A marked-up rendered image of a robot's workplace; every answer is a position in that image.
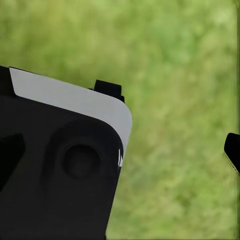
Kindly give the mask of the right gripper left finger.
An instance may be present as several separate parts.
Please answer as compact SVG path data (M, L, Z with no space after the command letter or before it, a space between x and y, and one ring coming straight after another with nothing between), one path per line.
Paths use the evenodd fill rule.
M21 133L0 138L0 193L25 152L26 145Z

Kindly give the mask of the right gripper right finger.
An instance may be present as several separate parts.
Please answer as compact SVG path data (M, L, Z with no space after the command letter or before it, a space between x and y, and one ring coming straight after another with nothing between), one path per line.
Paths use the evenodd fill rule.
M228 133L224 145L224 151L240 173L240 135Z

